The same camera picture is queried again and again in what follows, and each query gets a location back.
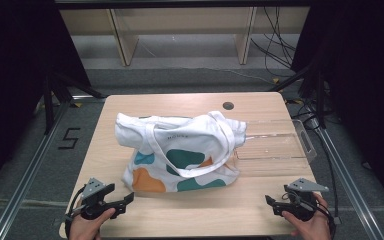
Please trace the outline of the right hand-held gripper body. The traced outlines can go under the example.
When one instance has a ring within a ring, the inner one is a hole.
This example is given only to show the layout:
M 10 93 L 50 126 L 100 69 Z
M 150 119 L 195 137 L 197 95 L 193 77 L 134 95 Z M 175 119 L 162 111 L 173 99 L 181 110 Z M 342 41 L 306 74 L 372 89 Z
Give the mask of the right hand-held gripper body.
M 286 204 L 284 211 L 292 213 L 299 220 L 308 221 L 315 212 L 323 209 L 313 194 L 315 192 L 328 192 L 328 187 L 305 178 L 299 178 L 286 185 L 293 191 L 293 198 Z

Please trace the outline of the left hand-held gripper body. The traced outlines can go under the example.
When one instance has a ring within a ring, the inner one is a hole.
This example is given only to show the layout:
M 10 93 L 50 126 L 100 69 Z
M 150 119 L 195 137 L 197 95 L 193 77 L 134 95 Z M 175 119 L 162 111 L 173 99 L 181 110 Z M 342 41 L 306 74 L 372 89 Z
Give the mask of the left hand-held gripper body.
M 81 194 L 81 216 L 83 218 L 93 220 L 107 210 L 105 201 L 99 201 L 97 195 L 98 191 L 106 185 L 109 184 L 105 184 L 94 177 L 89 179 Z

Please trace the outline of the clear acrylic tray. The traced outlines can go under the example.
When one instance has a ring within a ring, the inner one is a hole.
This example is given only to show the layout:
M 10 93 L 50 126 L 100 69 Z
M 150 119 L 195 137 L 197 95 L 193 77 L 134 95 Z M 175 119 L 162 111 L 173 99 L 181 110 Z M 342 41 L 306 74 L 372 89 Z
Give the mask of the clear acrylic tray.
M 244 145 L 234 151 L 243 172 L 306 168 L 316 156 L 300 120 L 250 121 Z

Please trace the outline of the white patterned tote bag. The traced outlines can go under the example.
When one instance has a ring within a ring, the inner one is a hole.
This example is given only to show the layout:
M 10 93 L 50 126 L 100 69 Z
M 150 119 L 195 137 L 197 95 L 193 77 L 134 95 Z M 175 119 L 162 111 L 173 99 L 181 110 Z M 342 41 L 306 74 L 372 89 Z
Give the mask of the white patterned tote bag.
M 134 192 L 182 192 L 233 183 L 231 161 L 246 141 L 247 124 L 219 111 L 188 117 L 118 114 L 115 136 L 134 150 L 122 181 Z

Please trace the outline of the person's left hand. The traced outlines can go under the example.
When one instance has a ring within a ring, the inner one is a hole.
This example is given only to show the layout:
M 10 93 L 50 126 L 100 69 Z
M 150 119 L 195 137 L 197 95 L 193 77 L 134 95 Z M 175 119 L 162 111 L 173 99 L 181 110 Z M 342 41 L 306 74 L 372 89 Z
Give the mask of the person's left hand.
M 69 240 L 101 240 L 100 228 L 115 213 L 114 208 L 104 211 L 94 220 L 75 216 L 69 230 Z

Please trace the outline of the person's right hand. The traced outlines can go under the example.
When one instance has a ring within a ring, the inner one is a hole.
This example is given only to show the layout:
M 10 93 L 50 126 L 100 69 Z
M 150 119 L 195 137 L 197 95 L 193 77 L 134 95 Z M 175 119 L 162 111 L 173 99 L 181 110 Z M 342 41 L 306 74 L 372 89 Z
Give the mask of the person's right hand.
M 304 240 L 332 240 L 329 218 L 325 211 L 328 204 L 321 195 L 314 193 L 313 196 L 323 209 L 315 212 L 310 220 L 299 220 L 287 211 L 283 211 L 282 216 L 295 227 L 295 230 L 291 232 L 294 237 L 301 236 Z

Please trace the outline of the black metal stand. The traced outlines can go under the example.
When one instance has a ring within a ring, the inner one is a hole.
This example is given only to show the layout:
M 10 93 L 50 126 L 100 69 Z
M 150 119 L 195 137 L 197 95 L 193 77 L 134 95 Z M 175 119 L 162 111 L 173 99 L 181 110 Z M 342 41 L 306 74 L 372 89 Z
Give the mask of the black metal stand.
M 280 90 L 290 86 L 297 80 L 302 79 L 303 82 L 299 88 L 299 95 L 303 98 L 308 98 L 312 94 L 316 98 L 315 115 L 320 127 L 326 127 L 324 121 L 324 80 L 321 72 L 321 67 L 318 63 L 310 63 L 291 77 L 269 89 L 269 92 L 279 92 Z
M 69 86 L 73 86 L 97 99 L 106 98 L 106 95 L 94 90 L 90 86 L 75 81 L 65 74 L 58 72 L 48 74 L 43 81 L 43 99 L 46 116 L 45 134 L 51 131 L 55 122 L 52 97 L 55 96 L 60 103 L 70 103 L 74 97 L 68 89 Z

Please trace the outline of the wooden shelf unit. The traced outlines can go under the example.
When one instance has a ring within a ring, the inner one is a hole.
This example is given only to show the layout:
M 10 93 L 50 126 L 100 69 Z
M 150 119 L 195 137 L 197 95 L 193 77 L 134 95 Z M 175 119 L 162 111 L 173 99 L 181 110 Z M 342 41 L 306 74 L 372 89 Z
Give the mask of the wooden shelf unit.
M 141 35 L 231 34 L 238 61 L 247 63 L 251 36 L 267 34 L 275 24 L 282 34 L 302 32 L 307 7 L 211 7 L 63 10 L 72 35 L 112 35 L 121 63 L 131 64 Z

